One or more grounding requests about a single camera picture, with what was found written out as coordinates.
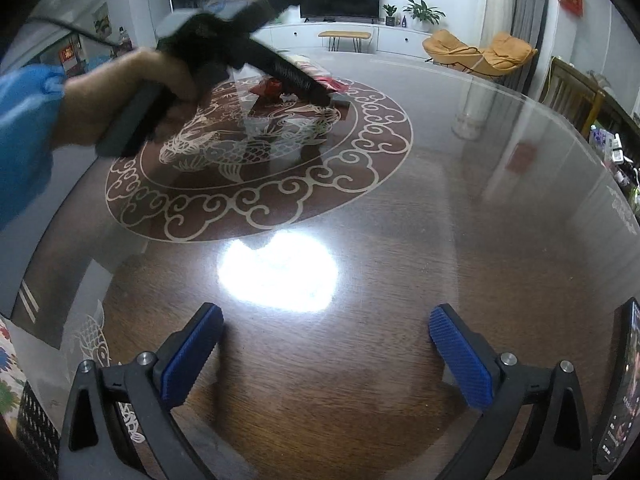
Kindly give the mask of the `blue sleeve forearm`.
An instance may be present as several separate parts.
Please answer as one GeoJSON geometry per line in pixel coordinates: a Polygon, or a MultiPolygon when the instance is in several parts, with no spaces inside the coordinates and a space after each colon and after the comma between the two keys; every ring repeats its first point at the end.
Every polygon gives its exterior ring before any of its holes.
{"type": "Polygon", "coordinates": [[[27,65],[1,77],[1,224],[15,219],[47,186],[51,136],[64,96],[65,75],[27,65]]]}

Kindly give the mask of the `person left hand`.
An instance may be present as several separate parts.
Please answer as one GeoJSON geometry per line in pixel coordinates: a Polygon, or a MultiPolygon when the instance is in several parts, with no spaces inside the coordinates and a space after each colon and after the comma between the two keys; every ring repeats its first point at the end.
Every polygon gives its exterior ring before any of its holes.
{"type": "Polygon", "coordinates": [[[186,64],[166,53],[142,48],[64,82],[51,148],[96,144],[146,82],[160,84],[177,98],[155,133],[162,140],[178,133],[195,114],[198,88],[186,64]]]}

